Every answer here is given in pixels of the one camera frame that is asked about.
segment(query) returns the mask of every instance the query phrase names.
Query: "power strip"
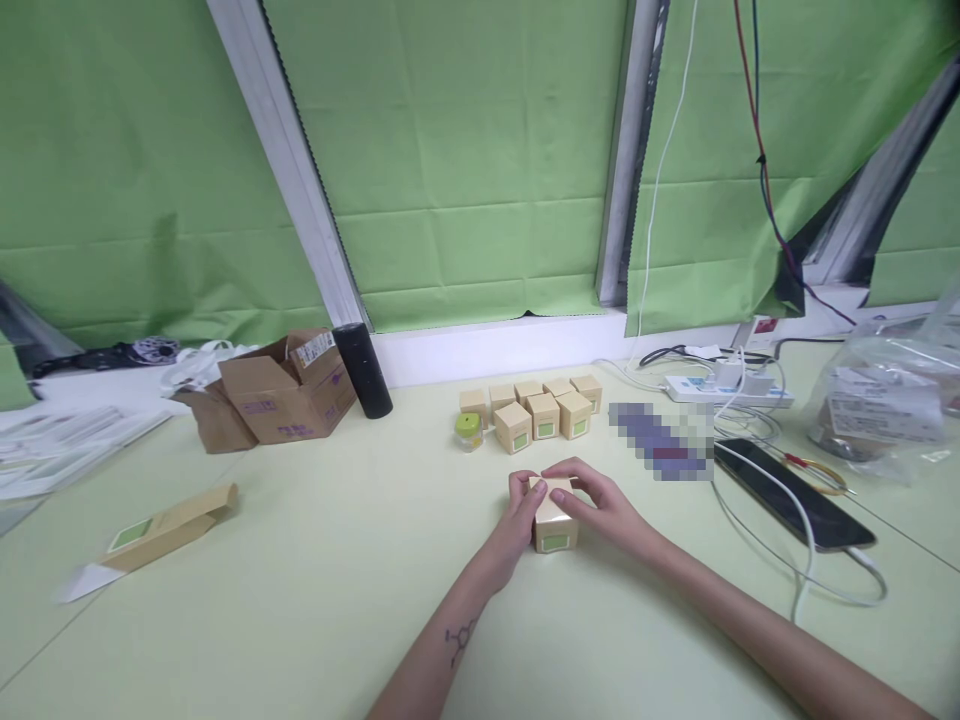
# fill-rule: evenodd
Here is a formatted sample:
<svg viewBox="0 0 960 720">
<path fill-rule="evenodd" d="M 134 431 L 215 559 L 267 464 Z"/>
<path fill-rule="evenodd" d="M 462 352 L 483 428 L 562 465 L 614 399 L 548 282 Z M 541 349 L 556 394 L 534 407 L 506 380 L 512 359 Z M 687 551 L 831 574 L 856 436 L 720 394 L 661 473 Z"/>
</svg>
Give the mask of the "power strip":
<svg viewBox="0 0 960 720">
<path fill-rule="evenodd" d="M 724 403 L 737 392 L 732 387 L 716 387 L 702 377 L 683 377 L 667 375 L 663 378 L 667 394 L 674 402 Z M 754 407 L 788 408 L 793 405 L 793 395 L 774 385 L 763 395 L 751 395 L 741 392 L 734 401 L 737 405 Z"/>
</svg>

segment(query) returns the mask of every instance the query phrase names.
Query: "white plastic bag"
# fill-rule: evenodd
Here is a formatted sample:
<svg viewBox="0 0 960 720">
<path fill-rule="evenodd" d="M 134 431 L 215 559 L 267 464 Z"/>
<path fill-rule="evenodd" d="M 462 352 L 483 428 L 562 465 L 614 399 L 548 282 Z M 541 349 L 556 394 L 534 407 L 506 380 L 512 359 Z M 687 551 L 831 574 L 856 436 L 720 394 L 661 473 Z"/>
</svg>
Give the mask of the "white plastic bag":
<svg viewBox="0 0 960 720">
<path fill-rule="evenodd" d="M 229 340 L 211 340 L 199 348 L 186 348 L 176 364 L 160 378 L 160 394 L 171 397 L 177 390 L 201 390 L 220 379 L 220 363 L 259 349 L 259 345 L 234 345 Z"/>
<path fill-rule="evenodd" d="M 960 351 L 901 321 L 858 327 L 804 408 L 807 435 L 862 473 L 913 482 L 960 435 Z"/>
</svg>

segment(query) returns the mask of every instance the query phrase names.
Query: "small cube box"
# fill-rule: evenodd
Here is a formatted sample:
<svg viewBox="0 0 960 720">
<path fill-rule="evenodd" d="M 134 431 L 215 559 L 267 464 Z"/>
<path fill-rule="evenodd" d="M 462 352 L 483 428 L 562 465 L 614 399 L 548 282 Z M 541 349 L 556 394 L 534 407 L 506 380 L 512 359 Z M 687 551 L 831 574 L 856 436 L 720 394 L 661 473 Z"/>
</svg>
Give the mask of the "small cube box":
<svg viewBox="0 0 960 720">
<path fill-rule="evenodd" d="M 597 379 L 593 375 L 570 378 L 570 382 L 577 389 L 578 393 L 593 404 L 593 414 L 596 415 L 600 412 L 600 403 L 603 401 L 603 385 L 597 382 Z"/>
<path fill-rule="evenodd" d="M 497 440 L 503 449 L 513 455 L 530 445 L 533 423 L 530 413 L 520 403 L 510 403 L 493 414 L 493 426 Z"/>
<path fill-rule="evenodd" d="M 513 385 L 493 385 L 490 388 L 490 412 L 495 413 L 502 407 L 506 407 L 516 401 L 513 394 Z"/>
<path fill-rule="evenodd" d="M 540 478 L 530 478 L 530 487 L 539 480 Z M 557 550 L 573 550 L 577 546 L 580 523 L 563 512 L 550 499 L 550 493 L 556 488 L 573 492 L 570 478 L 543 478 L 543 481 L 547 483 L 547 496 L 537 508 L 537 516 L 533 522 L 533 549 L 541 554 Z"/>
<path fill-rule="evenodd" d="M 542 395 L 543 385 L 536 380 L 526 380 L 513 386 L 516 392 L 517 402 L 526 407 L 527 398 L 531 395 Z"/>
<path fill-rule="evenodd" d="M 533 439 L 546 440 L 560 433 L 560 406 L 553 395 L 531 395 L 527 410 L 533 416 Z"/>
<path fill-rule="evenodd" d="M 566 378 L 554 378 L 543 384 L 543 391 L 548 392 L 554 397 L 566 395 L 568 392 L 575 392 L 576 388 L 570 384 Z"/>
<path fill-rule="evenodd" d="M 487 401 L 483 397 L 483 390 L 464 390 L 460 393 L 460 412 L 475 412 L 480 416 L 480 422 L 483 423 L 484 430 L 490 424 L 490 416 L 487 414 Z"/>
<path fill-rule="evenodd" d="M 560 406 L 560 432 L 567 440 L 573 440 L 590 431 L 590 415 L 593 405 L 578 392 L 567 393 L 557 398 Z"/>
</svg>

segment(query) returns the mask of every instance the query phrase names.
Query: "hand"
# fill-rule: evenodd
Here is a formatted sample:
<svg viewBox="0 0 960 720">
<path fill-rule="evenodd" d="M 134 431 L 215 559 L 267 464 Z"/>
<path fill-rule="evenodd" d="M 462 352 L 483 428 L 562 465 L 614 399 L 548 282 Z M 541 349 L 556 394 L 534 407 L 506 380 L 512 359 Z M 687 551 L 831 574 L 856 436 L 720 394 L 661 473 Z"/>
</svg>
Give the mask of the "hand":
<svg viewBox="0 0 960 720">
<path fill-rule="evenodd" d="M 560 489 L 550 493 L 550 499 L 567 515 L 596 530 L 624 552 L 649 561 L 665 543 L 664 537 L 640 517 L 617 484 L 580 458 L 562 460 L 541 474 L 570 477 L 570 484 L 587 493 L 596 507 Z"/>
<path fill-rule="evenodd" d="M 536 476 L 529 470 L 510 473 L 510 504 L 467 566 L 467 571 L 479 573 L 490 595 L 500 592 L 510 582 L 520 555 L 530 544 L 537 508 L 547 496 L 546 483 L 542 480 L 530 487 L 530 478 Z"/>
</svg>

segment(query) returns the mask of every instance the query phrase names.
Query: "smartphone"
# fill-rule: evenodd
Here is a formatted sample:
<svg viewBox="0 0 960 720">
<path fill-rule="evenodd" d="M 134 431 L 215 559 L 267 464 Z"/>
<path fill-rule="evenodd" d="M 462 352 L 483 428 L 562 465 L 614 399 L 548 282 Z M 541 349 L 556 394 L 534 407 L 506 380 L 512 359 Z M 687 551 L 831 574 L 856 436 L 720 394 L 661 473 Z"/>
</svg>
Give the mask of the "smartphone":
<svg viewBox="0 0 960 720">
<path fill-rule="evenodd" d="M 836 552 L 848 547 L 870 547 L 877 542 L 872 532 L 807 485 L 758 445 L 740 438 L 718 441 L 714 453 L 716 462 L 804 545 L 807 543 L 807 533 L 803 528 L 800 513 L 790 496 L 756 468 L 724 452 L 726 448 L 756 463 L 790 488 L 803 505 L 803 509 L 807 511 L 807 517 L 810 518 L 810 526 L 813 529 L 814 544 L 820 552 Z"/>
</svg>

